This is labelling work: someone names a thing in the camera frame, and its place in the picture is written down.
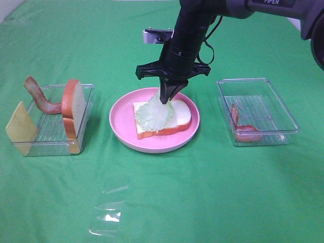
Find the bread crust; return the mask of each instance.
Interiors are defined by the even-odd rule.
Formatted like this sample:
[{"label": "bread crust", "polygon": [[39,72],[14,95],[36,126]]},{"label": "bread crust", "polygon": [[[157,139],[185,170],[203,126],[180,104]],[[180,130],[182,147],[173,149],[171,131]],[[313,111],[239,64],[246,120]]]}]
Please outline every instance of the bread crust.
[{"label": "bread crust", "polygon": [[[70,79],[67,83],[63,97],[62,97],[62,116],[63,116],[63,125],[65,128],[65,133],[67,136],[67,139],[69,141],[76,140],[77,134],[80,125],[80,118],[76,119],[76,117],[73,116],[73,109],[75,109],[75,106],[78,105],[84,105],[83,103],[79,102],[77,104],[74,104],[73,101],[75,101],[75,96],[80,95],[80,93],[77,92],[77,85],[79,84],[79,80],[77,79]],[[70,153],[80,153],[80,144],[76,140],[73,144],[69,144],[69,150]]]},{"label": "bread crust", "polygon": [[177,132],[186,130],[190,126],[190,124],[191,124],[191,119],[187,124],[179,125],[179,126],[174,127],[174,128],[164,128],[164,129],[162,129],[160,131],[153,131],[153,132],[145,131],[145,132],[142,132],[142,133],[138,133],[137,138],[138,139],[143,139],[143,138],[151,137],[153,135],[171,135],[171,134],[175,134]]}]

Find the pink plate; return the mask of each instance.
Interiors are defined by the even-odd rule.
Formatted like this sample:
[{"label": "pink plate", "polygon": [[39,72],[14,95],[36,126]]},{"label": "pink plate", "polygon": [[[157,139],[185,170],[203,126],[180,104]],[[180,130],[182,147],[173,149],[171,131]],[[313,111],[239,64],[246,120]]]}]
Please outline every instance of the pink plate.
[{"label": "pink plate", "polygon": [[185,131],[171,135],[155,135],[137,139],[133,103],[148,101],[157,88],[144,88],[132,91],[122,96],[110,110],[109,121],[118,139],[126,146],[145,153],[166,153],[185,145],[196,133],[200,115],[196,105],[187,96],[178,93],[174,99],[179,99],[188,105],[191,111],[191,124]]}]

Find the cable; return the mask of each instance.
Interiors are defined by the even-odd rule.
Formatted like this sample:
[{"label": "cable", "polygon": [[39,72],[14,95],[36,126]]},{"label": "cable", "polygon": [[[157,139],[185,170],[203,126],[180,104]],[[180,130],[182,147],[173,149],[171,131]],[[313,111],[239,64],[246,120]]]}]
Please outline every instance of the cable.
[{"label": "cable", "polygon": [[211,60],[209,63],[205,63],[205,62],[203,62],[203,61],[201,60],[201,58],[200,58],[200,56],[199,56],[199,53],[198,53],[198,55],[197,55],[197,60],[198,60],[198,62],[199,62],[200,64],[209,65],[209,64],[211,64],[211,63],[215,60],[215,51],[214,51],[214,48],[213,48],[212,45],[210,45],[210,44],[207,42],[207,39],[208,39],[209,37],[211,37],[211,35],[214,33],[214,31],[217,29],[217,27],[221,24],[222,19],[223,19],[223,16],[220,16],[220,18],[219,18],[217,24],[215,25],[215,27],[212,29],[212,31],[211,31],[207,36],[205,36],[205,39],[204,39],[204,43],[205,43],[205,45],[206,45],[208,48],[212,49],[212,52],[213,52],[212,60]]}]

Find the clear plastic film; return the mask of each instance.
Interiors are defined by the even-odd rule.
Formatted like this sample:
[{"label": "clear plastic film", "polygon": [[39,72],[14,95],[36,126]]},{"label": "clear plastic film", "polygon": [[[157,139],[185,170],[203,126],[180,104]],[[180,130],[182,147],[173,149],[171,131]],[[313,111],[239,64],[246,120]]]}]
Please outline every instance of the clear plastic film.
[{"label": "clear plastic film", "polygon": [[108,178],[95,205],[95,213],[89,223],[84,242],[112,243],[115,241],[129,189],[129,181],[130,176],[128,175],[116,175]]}]

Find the white wall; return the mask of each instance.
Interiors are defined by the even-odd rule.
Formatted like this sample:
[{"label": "white wall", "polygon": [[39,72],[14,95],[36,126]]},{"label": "white wall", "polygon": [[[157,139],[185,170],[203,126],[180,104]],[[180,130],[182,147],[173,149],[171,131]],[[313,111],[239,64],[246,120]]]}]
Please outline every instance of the white wall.
[{"label": "white wall", "polygon": [[0,23],[25,0],[0,0]]}]

